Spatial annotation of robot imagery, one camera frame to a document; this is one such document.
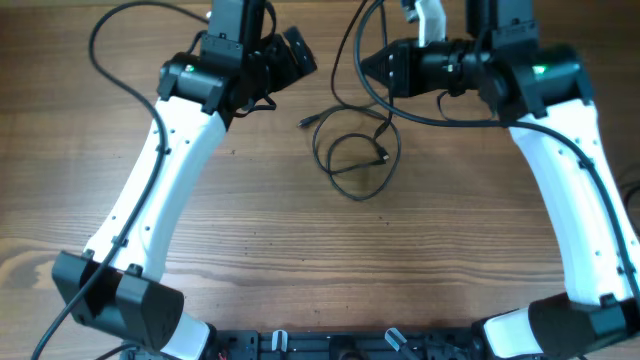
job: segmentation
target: wire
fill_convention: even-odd
[[[136,344],[122,344],[122,345],[120,345],[120,346],[118,346],[116,348],[113,348],[113,349],[107,351],[106,353],[98,356],[96,358],[96,360],[107,360],[108,358],[112,357],[113,355],[115,355],[115,354],[117,354],[117,353],[119,353],[121,351],[129,350],[129,349],[137,348],[137,347],[138,347],[138,345],[136,345]]]
[[[640,289],[638,288],[638,283],[636,282],[635,275],[634,275],[634,273],[636,272],[636,269],[633,266],[633,263],[631,262],[629,251],[627,250],[624,236],[622,234],[622,227],[620,225],[620,221],[618,220],[618,215],[616,214],[615,208],[613,207],[611,196],[609,196],[609,192],[607,191],[607,188],[604,185],[604,182],[602,181],[600,174],[598,174],[598,171],[596,170],[595,165],[593,164],[593,161],[591,160],[591,158],[589,158],[582,151],[582,149],[580,149],[580,147],[576,145],[573,141],[569,140],[564,135],[550,128],[537,125],[537,124],[526,123],[526,122],[513,122],[513,123],[504,124],[503,126],[539,131],[545,135],[548,135],[558,140],[559,142],[567,146],[569,149],[571,149],[574,152],[574,154],[576,154],[576,156],[578,157],[578,160],[580,160],[580,164],[584,166],[584,168],[591,175],[591,178],[593,179],[593,182],[596,185],[598,192],[600,193],[600,198],[602,199],[604,207],[607,210],[607,214],[609,215],[609,220],[611,222],[611,228],[613,229],[613,233],[615,235],[616,242],[618,245],[618,250],[620,252],[620,259],[622,261],[622,266],[624,268],[623,270],[627,277],[627,281],[629,282],[629,287],[631,288],[631,292],[633,293],[633,297],[636,301],[638,310],[640,311]]]
[[[187,49],[186,53],[191,55],[191,53],[193,53],[193,50],[196,49],[196,45],[198,45],[198,42],[200,41],[200,39],[206,34],[207,34],[207,30],[198,31],[196,36],[193,38],[193,41],[191,42],[191,45],[189,46],[189,49]]]
[[[267,35],[265,37],[265,41],[267,43],[270,43],[271,40],[273,39],[273,37],[276,34],[276,9],[273,7],[273,4],[270,3],[269,1],[267,1],[266,3],[264,3],[264,8],[265,10],[267,10],[267,13],[269,14],[269,17],[271,18],[271,31],[269,31],[269,35]]]
[[[147,198],[149,197],[149,194],[151,193],[151,190],[153,189],[153,186],[154,186],[154,184],[155,184],[155,182],[156,182],[156,180],[158,178],[158,174],[160,173],[160,169],[162,168],[162,164],[164,162],[164,158],[166,156],[165,155],[165,153],[166,153],[165,149],[166,149],[166,144],[167,144],[167,131],[166,131],[164,122],[162,121],[162,117],[160,116],[158,111],[153,107],[153,105],[151,105],[151,103],[141,93],[139,93],[138,91],[134,90],[129,85],[125,84],[124,82],[122,82],[121,80],[119,80],[115,76],[113,76],[111,73],[109,73],[107,70],[105,70],[98,63],[98,61],[96,59],[96,55],[95,55],[96,36],[98,35],[98,31],[102,28],[104,23],[109,18],[111,18],[113,15],[117,14],[118,12],[120,12],[122,10],[125,10],[125,9],[128,9],[128,8],[131,8],[131,7],[135,7],[135,6],[159,6],[159,7],[164,7],[164,8],[167,8],[167,9],[171,9],[171,10],[175,10],[177,12],[180,12],[180,13],[186,15],[186,16],[189,16],[189,17],[194,18],[196,20],[199,20],[201,22],[208,23],[208,20],[206,18],[198,16],[198,15],[196,15],[196,14],[194,14],[194,13],[188,11],[188,10],[185,10],[183,8],[180,8],[180,7],[177,7],[175,5],[156,2],[156,1],[134,1],[134,2],[130,2],[130,3],[122,4],[120,6],[117,6],[117,7],[113,8],[113,9],[111,9],[109,12],[104,14],[102,16],[102,18],[100,18],[100,20],[98,20],[98,22],[94,26],[93,30],[91,31],[91,35],[89,37],[89,60],[91,61],[91,65],[93,65],[93,67],[102,76],[107,78],[107,80],[111,81],[113,84],[115,84],[116,86],[118,86],[122,90],[124,90],[127,93],[129,93],[131,96],[133,96],[136,100],[138,100],[149,111],[149,113],[153,117],[153,121],[155,122],[156,126],[158,127],[158,138],[159,138],[158,149],[160,151],[158,151],[158,155],[156,157],[156,161],[155,161],[155,163],[153,165],[153,169],[151,170],[151,175],[149,175],[149,180],[147,181],[147,184],[145,185],[144,189],[142,190],[142,194],[140,195],[140,198],[136,202],[133,210],[131,211],[131,214],[127,218],[127,221],[125,222],[122,230],[120,231],[120,234],[118,234],[118,236],[116,237],[116,240],[114,241],[114,244],[111,247],[111,250],[109,250],[109,253],[107,253],[107,255],[105,256],[104,260],[102,261],[102,263],[100,263],[100,265],[98,266],[96,271],[93,273],[93,275],[91,275],[91,277],[89,277],[87,282],[80,288],[78,293],[76,293],[76,295],[71,299],[71,301],[69,301],[67,303],[67,305],[60,312],[60,314],[58,314],[58,316],[53,320],[53,322],[51,323],[51,326],[49,326],[49,329],[47,329],[47,331],[44,333],[44,335],[42,336],[42,338],[38,342],[38,345],[34,349],[33,354],[31,355],[31,359],[32,360],[36,360],[36,359],[40,358],[40,355],[42,354],[42,351],[44,350],[45,346],[47,345],[47,343],[49,342],[49,340],[53,336],[54,332],[58,329],[58,327],[60,327],[60,324],[62,324],[62,321],[67,317],[67,315],[69,315],[69,313],[71,313],[73,308],[80,302],[80,300],[82,300],[85,297],[85,295],[89,292],[89,290],[93,287],[93,285],[98,281],[98,279],[100,278],[102,273],[108,268],[109,264],[111,263],[113,258],[118,253],[118,250],[122,246],[125,238],[127,237],[127,234],[129,233],[129,231],[131,230],[131,227],[135,223],[135,221],[136,221],[136,219],[138,217],[138,214],[140,213],[140,210],[144,206]]]
[[[247,110],[244,113],[235,112],[233,113],[233,117],[243,118],[247,117],[247,115],[251,114],[254,111],[275,111],[278,108],[278,104],[269,95],[264,96],[264,101],[269,105],[254,105],[251,109]]]
[[[466,121],[475,121],[475,120],[459,120],[459,119],[452,119],[450,117],[447,116],[447,114],[444,113],[444,109],[442,108],[442,99],[449,95],[449,91],[443,91],[440,93],[440,95],[438,95],[438,97],[436,98],[436,105],[438,106],[438,111],[440,111],[440,115],[442,116],[443,119],[449,121],[449,122],[466,122]],[[496,116],[495,111],[491,111],[491,118],[487,119],[486,121],[490,121],[492,120],[494,117]]]
[[[342,37],[342,41],[340,42],[340,46],[338,47],[338,52],[336,54],[335,61],[333,63],[333,70],[331,71],[331,93],[333,94],[333,97],[336,99],[336,101],[338,103],[340,103],[340,105],[333,106],[333,107],[321,112],[320,114],[310,116],[310,117],[302,120],[298,124],[299,127],[305,128],[305,127],[311,125],[313,122],[320,120],[320,122],[318,123],[318,125],[317,125],[317,127],[316,127],[316,129],[315,129],[315,131],[313,133],[313,139],[312,139],[312,142],[311,142],[311,145],[312,145],[312,148],[313,148],[313,158],[314,158],[316,164],[318,165],[318,167],[327,174],[327,176],[329,178],[329,182],[331,183],[331,185],[338,192],[340,192],[342,195],[346,196],[347,198],[349,198],[351,200],[355,200],[355,201],[364,201],[364,200],[371,199],[372,197],[378,195],[382,190],[384,190],[389,185],[389,183],[391,182],[391,179],[393,178],[393,175],[396,172],[396,169],[398,167],[398,163],[400,161],[401,153],[402,153],[402,141],[400,139],[400,133],[399,133],[398,129],[396,128],[396,126],[391,122],[391,118],[393,116],[392,113],[389,113],[389,115],[385,116],[385,115],[382,115],[381,113],[379,113],[377,111],[374,111],[374,110],[370,109],[371,106],[376,104],[375,102],[372,102],[372,103],[370,103],[368,105],[365,105],[365,106],[357,106],[357,105],[348,104],[344,100],[342,100],[340,98],[340,96],[336,92],[335,78],[336,78],[336,73],[337,73],[337,69],[338,69],[338,64],[340,62],[340,57],[341,57],[342,51],[344,49],[344,45],[345,45],[345,43],[346,43],[346,41],[347,41],[347,39],[349,37],[349,34],[351,33],[351,29],[353,28],[356,20],[360,16],[360,13],[364,9],[364,6],[366,5],[367,1],[368,0],[362,0],[362,2],[360,3],[360,6],[356,10],[356,13],[354,14],[353,18],[351,19],[351,22],[349,23],[349,26],[347,27],[347,30],[345,31],[345,34]],[[386,47],[387,46],[387,42],[388,42],[388,38],[387,38],[386,12],[384,11],[384,7],[382,7],[381,11],[380,11],[380,21],[382,23],[382,43],[383,43],[383,46]],[[389,96],[389,99],[390,99],[389,101],[393,102],[393,98],[391,96]],[[320,132],[320,129],[324,125],[325,121],[331,115],[335,114],[336,112],[342,111],[342,110],[357,111],[357,112],[359,112],[361,114],[370,116],[370,117],[372,117],[374,119],[381,120],[381,121],[383,121],[383,123],[376,129],[376,131],[374,132],[373,136],[368,136],[368,135],[360,134],[360,133],[349,133],[349,134],[343,135],[343,136],[339,137],[338,139],[336,139],[329,146],[329,149],[327,151],[326,163],[323,165],[322,162],[320,161],[320,156],[318,154],[318,133]],[[369,168],[371,166],[385,165],[387,163],[387,160],[389,158],[389,154],[388,154],[387,150],[382,145],[380,145],[378,143],[377,140],[378,140],[378,138],[380,136],[382,136],[382,134],[389,127],[391,127],[391,129],[393,130],[393,133],[394,133],[394,135],[396,137],[397,152],[396,152],[395,160],[394,160],[394,162],[391,165],[391,168],[389,170],[389,173],[387,174],[387,176],[385,177],[383,182],[380,184],[380,186],[378,186],[378,188],[376,188],[375,190],[373,190],[372,192],[370,192],[369,194],[366,194],[366,195],[354,195],[354,194],[351,194],[351,193],[347,192],[342,187],[340,187],[340,185],[338,185],[338,183],[335,180],[335,176],[336,175],[344,174],[346,172],[353,171],[353,170],[356,170],[356,169],[366,169],[366,168]],[[341,169],[338,169],[338,170],[332,169],[332,166],[331,166],[332,162],[331,161],[332,161],[332,158],[333,158],[334,151],[336,150],[338,145],[341,144],[342,142],[344,142],[345,140],[353,139],[353,138],[361,138],[361,139],[365,139],[368,142],[370,142],[371,145],[373,146],[374,150],[376,150],[376,152],[378,154],[378,159],[370,161],[370,162],[367,162],[367,163],[361,163],[361,164],[347,166],[345,168],[341,168]]]
[[[373,15],[373,13],[376,11],[376,9],[378,9],[379,7],[382,6],[383,2],[384,2],[384,0],[377,0],[376,2],[374,2],[369,7],[369,9],[367,9],[365,14],[362,16],[362,20],[360,21],[360,25],[358,26],[358,29],[356,31],[355,43],[354,43],[354,47],[353,47],[353,59],[354,59],[354,63],[355,63],[356,72],[358,73],[358,78],[360,79],[360,82],[362,83],[362,86],[367,91],[367,93],[369,93],[369,96],[371,96],[380,106],[382,106],[386,110],[392,112],[393,114],[395,114],[397,116],[400,116],[400,117],[403,117],[403,118],[405,118],[407,120],[415,121],[415,122],[420,123],[420,124],[432,125],[432,126],[443,126],[443,127],[473,127],[473,128],[499,127],[500,125],[498,124],[498,122],[497,121],[492,121],[492,120],[442,121],[442,120],[434,120],[434,119],[430,119],[430,118],[426,118],[426,117],[422,117],[422,116],[417,116],[417,115],[410,114],[410,113],[407,113],[405,111],[402,111],[402,110],[396,108],[395,106],[393,106],[393,104],[387,103],[386,101],[384,101],[384,99],[382,97],[380,97],[380,95],[378,95],[375,92],[375,90],[373,89],[373,87],[371,86],[369,81],[367,80],[366,76],[364,75],[364,72],[362,70],[362,66],[360,65],[360,62],[361,62],[360,61],[360,48],[361,48],[361,43],[362,43],[362,35],[364,33],[364,29],[365,29],[365,27],[367,25],[367,22],[371,18],[371,15]]]

